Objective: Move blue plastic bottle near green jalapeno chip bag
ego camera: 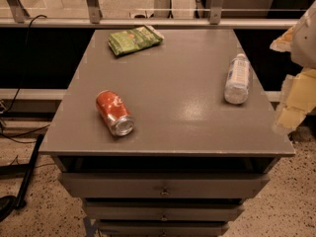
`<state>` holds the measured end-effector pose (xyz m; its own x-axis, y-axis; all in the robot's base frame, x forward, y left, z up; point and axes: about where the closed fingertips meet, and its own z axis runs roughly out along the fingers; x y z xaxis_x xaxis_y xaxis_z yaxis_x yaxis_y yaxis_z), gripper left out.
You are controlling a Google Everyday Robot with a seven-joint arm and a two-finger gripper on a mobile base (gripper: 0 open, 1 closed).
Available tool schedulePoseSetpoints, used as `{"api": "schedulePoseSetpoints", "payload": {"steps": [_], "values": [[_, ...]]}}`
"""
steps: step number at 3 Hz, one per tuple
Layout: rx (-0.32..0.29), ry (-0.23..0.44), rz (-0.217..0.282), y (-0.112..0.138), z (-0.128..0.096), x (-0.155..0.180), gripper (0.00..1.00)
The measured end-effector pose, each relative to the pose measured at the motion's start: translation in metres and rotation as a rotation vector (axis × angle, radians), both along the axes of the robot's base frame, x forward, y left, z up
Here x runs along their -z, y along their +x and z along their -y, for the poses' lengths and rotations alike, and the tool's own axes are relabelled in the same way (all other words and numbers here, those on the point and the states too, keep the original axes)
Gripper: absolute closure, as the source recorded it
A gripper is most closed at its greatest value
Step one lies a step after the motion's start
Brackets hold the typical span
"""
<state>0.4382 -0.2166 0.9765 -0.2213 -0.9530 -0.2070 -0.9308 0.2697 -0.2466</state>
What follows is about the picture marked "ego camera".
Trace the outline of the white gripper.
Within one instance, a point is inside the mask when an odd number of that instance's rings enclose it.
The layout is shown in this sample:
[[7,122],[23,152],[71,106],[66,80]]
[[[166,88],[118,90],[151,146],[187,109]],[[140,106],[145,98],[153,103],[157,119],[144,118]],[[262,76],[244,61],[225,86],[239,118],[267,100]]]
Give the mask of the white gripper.
[[304,67],[296,76],[287,75],[282,83],[273,130],[286,135],[316,108],[316,1],[296,26],[271,43],[270,49],[291,52],[291,60]]

